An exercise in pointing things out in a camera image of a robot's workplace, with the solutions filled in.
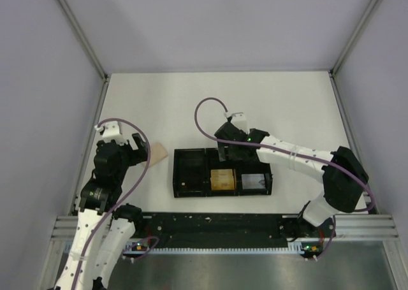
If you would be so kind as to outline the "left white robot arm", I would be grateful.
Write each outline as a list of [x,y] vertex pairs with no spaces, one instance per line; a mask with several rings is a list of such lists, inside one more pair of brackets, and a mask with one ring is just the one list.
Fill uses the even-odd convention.
[[119,201],[128,169],[149,160],[143,135],[132,138],[135,149],[121,134],[98,141],[69,256],[54,289],[107,289],[125,243],[143,233],[141,209]]

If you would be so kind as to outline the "beige card holder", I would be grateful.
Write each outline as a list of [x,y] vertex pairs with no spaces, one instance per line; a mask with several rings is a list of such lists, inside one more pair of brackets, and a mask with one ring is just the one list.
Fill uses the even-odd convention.
[[149,168],[160,163],[163,159],[168,157],[168,151],[161,143],[154,143],[150,147],[150,163]]

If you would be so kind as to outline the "black three-compartment tray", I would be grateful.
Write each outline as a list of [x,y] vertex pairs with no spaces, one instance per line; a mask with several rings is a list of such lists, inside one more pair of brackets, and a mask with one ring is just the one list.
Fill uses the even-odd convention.
[[[236,176],[234,191],[212,191],[210,171],[232,169]],[[264,174],[265,189],[242,189],[242,174]],[[257,162],[220,162],[217,149],[176,149],[173,163],[173,194],[176,198],[271,195],[273,175],[269,164]]]

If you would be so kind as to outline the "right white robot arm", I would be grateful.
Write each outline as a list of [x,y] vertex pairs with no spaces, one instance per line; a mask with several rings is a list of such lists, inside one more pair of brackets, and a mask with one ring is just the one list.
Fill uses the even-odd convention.
[[338,213],[353,213],[368,184],[368,174],[352,150],[309,149],[280,140],[266,131],[247,133],[225,122],[214,134],[224,160],[276,164],[307,175],[323,185],[323,191],[299,213],[301,234],[312,236]]

